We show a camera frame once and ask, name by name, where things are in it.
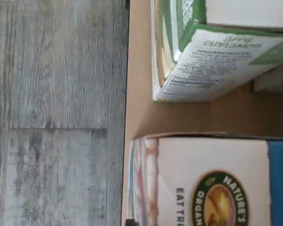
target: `oval logo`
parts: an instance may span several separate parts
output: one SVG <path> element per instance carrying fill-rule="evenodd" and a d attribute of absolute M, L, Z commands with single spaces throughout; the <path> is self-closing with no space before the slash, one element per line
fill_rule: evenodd
<path fill-rule="evenodd" d="M 191 214 L 194 226 L 247 226 L 248 202 L 242 185 L 223 171 L 206 174 L 195 189 Z"/>

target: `gray wood plank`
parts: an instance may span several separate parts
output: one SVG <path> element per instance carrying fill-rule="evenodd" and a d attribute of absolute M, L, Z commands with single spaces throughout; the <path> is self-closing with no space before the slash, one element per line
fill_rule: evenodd
<path fill-rule="evenodd" d="M 14 129 L 5 226 L 103 226 L 107 130 Z"/>
<path fill-rule="evenodd" d="M 112 3 L 27 2 L 19 5 L 10 126 L 107 128 Z"/>
<path fill-rule="evenodd" d="M 121 225 L 129 11 L 113 1 L 110 40 L 107 225 Z"/>
<path fill-rule="evenodd" d="M 15 45 L 15 4 L 0 3 L 0 226 L 3 225 Z"/>

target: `wooden floor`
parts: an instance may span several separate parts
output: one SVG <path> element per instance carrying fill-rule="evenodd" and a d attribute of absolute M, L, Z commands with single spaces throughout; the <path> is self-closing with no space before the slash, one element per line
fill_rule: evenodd
<path fill-rule="evenodd" d="M 0 226 L 119 226 L 124 0 L 0 0 Z"/>

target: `box side panel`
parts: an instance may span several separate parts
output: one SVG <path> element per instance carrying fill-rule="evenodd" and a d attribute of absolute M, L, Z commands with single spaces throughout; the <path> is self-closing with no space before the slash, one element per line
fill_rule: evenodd
<path fill-rule="evenodd" d="M 158 172 L 158 225 L 271 225 L 266 141 L 162 138 Z"/>
<path fill-rule="evenodd" d="M 198 27 L 160 99 L 210 101 L 283 63 L 283 37 Z"/>
<path fill-rule="evenodd" d="M 283 29 L 283 0 L 206 0 L 209 24 Z"/>
<path fill-rule="evenodd" d="M 283 225 L 283 141 L 269 141 L 272 225 Z"/>

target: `tan wooden surface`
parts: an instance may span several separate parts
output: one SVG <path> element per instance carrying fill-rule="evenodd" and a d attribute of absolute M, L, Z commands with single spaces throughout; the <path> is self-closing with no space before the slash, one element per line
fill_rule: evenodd
<path fill-rule="evenodd" d="M 245 84 L 203 104 L 154 103 L 151 98 L 150 2 L 130 6 L 122 225 L 127 215 L 130 142 L 162 132 L 225 131 L 283 136 L 283 95 L 260 95 Z"/>

